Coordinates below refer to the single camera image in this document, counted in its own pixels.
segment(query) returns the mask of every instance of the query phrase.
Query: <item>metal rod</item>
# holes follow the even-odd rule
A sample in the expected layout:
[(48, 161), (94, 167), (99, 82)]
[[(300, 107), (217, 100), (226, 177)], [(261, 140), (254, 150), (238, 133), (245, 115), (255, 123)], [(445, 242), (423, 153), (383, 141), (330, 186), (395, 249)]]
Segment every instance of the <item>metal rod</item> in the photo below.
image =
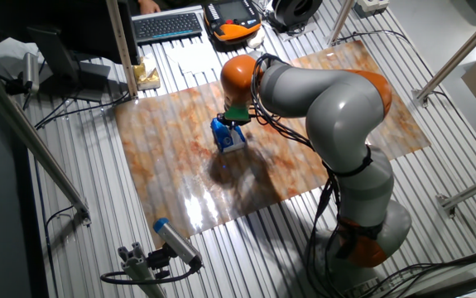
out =
[(6, 119), (13, 131), (20, 137), (22, 142), (30, 149), (34, 157), (41, 163), (51, 179), (57, 184), (66, 198), (78, 210), (84, 224), (90, 224), (89, 208), (81, 199), (78, 191), (72, 185), (69, 178), (63, 172), (50, 150), (41, 140), (37, 131), (28, 122), (21, 107), (11, 100), (0, 83), (0, 114)]
[(467, 200), (468, 198), (476, 195), (476, 183), (473, 186), (470, 186), (467, 190), (460, 192), (459, 194), (453, 196), (451, 199), (447, 199), (442, 207), (444, 210), (451, 209), (455, 207), (458, 203)]
[(120, 53), (120, 60), (122, 61), (123, 70), (125, 71), (125, 77), (127, 79), (127, 88), (131, 99), (138, 97), (137, 81), (135, 80), (135, 74), (132, 70), (131, 59), (129, 58), (129, 49), (127, 48), (127, 42), (125, 40), (125, 34), (123, 31), (122, 18), (120, 17), (120, 10), (118, 9), (117, 0), (106, 0), (108, 14), (111, 17), (111, 23), (113, 24), (114, 36), (116, 37), (116, 44)]
[(424, 99), (436, 86), (438, 86), (454, 68), (476, 47), (476, 32), (464, 43), (464, 45), (454, 53), (453, 57), (430, 79), (429, 83), (416, 93), (417, 99)]
[(346, 18), (348, 18), (348, 14), (350, 14), (350, 10), (352, 9), (353, 5), (355, 4), (355, 0), (345, 0), (343, 6), (340, 8), (339, 15), (335, 20), (334, 29), (328, 36), (328, 40), (326, 43), (330, 46), (332, 43), (337, 41), (339, 37), (339, 33), (341, 29), (343, 29), (344, 23), (346, 22)]

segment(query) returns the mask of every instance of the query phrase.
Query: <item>keyboard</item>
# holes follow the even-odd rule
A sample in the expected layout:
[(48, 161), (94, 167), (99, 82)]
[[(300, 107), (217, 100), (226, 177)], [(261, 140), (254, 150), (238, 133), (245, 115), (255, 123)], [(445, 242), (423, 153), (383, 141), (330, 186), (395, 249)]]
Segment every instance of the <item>keyboard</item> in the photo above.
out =
[(198, 36), (203, 31), (195, 13), (148, 17), (133, 21), (137, 43)]

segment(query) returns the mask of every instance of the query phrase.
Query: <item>black strap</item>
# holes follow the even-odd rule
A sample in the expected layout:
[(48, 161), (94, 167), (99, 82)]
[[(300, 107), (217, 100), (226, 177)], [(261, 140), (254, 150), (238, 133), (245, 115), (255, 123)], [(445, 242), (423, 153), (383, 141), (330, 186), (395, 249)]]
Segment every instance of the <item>black strap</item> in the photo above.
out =
[(337, 218), (339, 225), (345, 228), (343, 231), (339, 231), (342, 238), (346, 239), (343, 246), (337, 251), (335, 257), (340, 259), (347, 258), (350, 253), (355, 249), (357, 245), (358, 237), (364, 236), (372, 240), (377, 240), (377, 235), (383, 228), (383, 222), (372, 227), (354, 227), (351, 224), (344, 222), (341, 218)]
[[(349, 173), (335, 173), (322, 161), (322, 165), (328, 171), (329, 178), (326, 181), (324, 190), (322, 190), (322, 194), (320, 195), (315, 221), (318, 220), (318, 218), (326, 210), (326, 207), (328, 207), (329, 197), (332, 195), (332, 193), (335, 196), (337, 208), (340, 209), (339, 184), (337, 183), (336, 177), (350, 177), (359, 174), (373, 162), (371, 156), (372, 152), (370, 147), (367, 145), (367, 155), (363, 158), (363, 164)], [(352, 253), (352, 251), (355, 249), (355, 246), (357, 245), (358, 236), (366, 236), (372, 240), (376, 240), (377, 235), (382, 230), (382, 223), (373, 227), (354, 227), (353, 225), (345, 223), (340, 217), (337, 218), (337, 221), (339, 222), (339, 225), (344, 228), (344, 230), (339, 231), (339, 234), (342, 238), (346, 239), (344, 244), (335, 254), (335, 257), (340, 259), (345, 259), (350, 255), (350, 253)]]
[(353, 176), (353, 175), (357, 175), (359, 174), (360, 172), (362, 172), (367, 166), (370, 166), (370, 164), (372, 163), (372, 152), (370, 151), (370, 147), (367, 145), (367, 155), (363, 158), (363, 164), (353, 170), (353, 171), (350, 171), (348, 173), (335, 173), (336, 176), (338, 177), (350, 177), (350, 176)]

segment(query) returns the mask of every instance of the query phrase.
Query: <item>screen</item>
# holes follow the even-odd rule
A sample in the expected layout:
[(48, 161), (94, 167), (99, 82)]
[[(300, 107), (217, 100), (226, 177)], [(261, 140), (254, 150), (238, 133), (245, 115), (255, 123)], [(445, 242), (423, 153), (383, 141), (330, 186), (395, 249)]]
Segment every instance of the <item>screen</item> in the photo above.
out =
[(219, 4), (219, 13), (221, 17), (224, 19), (248, 19), (250, 18), (250, 14), (247, 12), (247, 9), (243, 5), (243, 2), (236, 1), (236, 2), (229, 2), (229, 3), (222, 3)]

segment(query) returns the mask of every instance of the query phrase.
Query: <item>aluminum profile table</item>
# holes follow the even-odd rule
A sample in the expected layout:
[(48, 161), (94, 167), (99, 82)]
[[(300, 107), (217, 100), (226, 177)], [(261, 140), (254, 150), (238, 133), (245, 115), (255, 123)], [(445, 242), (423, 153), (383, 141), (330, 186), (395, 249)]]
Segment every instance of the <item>aluminum profile table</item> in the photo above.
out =
[[(343, 1), (324, 2), (315, 15), (318, 29), (292, 41), (282, 42), (267, 30), (263, 51), (292, 60), (326, 48)], [(389, 10), (382, 15), (360, 20), (350, 12), (341, 37), (350, 32), (388, 29), (404, 31)], [(392, 161), (396, 184), (392, 199), (411, 213), (412, 230), (407, 240), (377, 270), (390, 274), (409, 264), (442, 262), (476, 252), (476, 195), (464, 201), (454, 219), (449, 219), (436, 194), (454, 195), (476, 182), (476, 142), (445, 99), (431, 95), (427, 109), (411, 99), (411, 90), (424, 86), (431, 75), (407, 43), (389, 35), (364, 36), (362, 40), (394, 86), (414, 119), (430, 139), (431, 146)], [(219, 67), (203, 74), (183, 75), (166, 56), (174, 47), (207, 43), (201, 37), (143, 46), (143, 55), (156, 57), (162, 87), (140, 92), (139, 97), (167, 94), (219, 79), (221, 66), (230, 58), (250, 49), (236, 47), (218, 53)], [(111, 65), (110, 79), (125, 82), (123, 68), (108, 60), (92, 63)], [(119, 90), (112, 85), (111, 94)], [(111, 95), (104, 96), (105, 103)], [(31, 101), (26, 111), (32, 123), (45, 117), (60, 99)], [(68, 100), (68, 111), (96, 103)], [(104, 284), (99, 275), (120, 271), (117, 248), (135, 241), (146, 251), (155, 249), (148, 232), (140, 201), (127, 167), (112, 111), (96, 108), (59, 118), (39, 131), (54, 157), (64, 168), (77, 190), (87, 199), (93, 223), (89, 227), (74, 223), (74, 211), (54, 219), (49, 227), (53, 240), (54, 270), (61, 297), (143, 297), (135, 286)], [(32, 176), (35, 170), (31, 165)], [(70, 206), (54, 182), (39, 170), (47, 216)], [(39, 204), (37, 180), (34, 179)], [(305, 296), (302, 253), (310, 234), (310, 222), (320, 189), (285, 200), (256, 213), (212, 228), (190, 238), (204, 258), (205, 269), (187, 280), (164, 285), (169, 297), (261, 297)], [(336, 210), (331, 206), (319, 222), (319, 230), (333, 228)], [(46, 273), (50, 296), (53, 291), (48, 262)], [(171, 263), (172, 276), (187, 271), (180, 260)]]

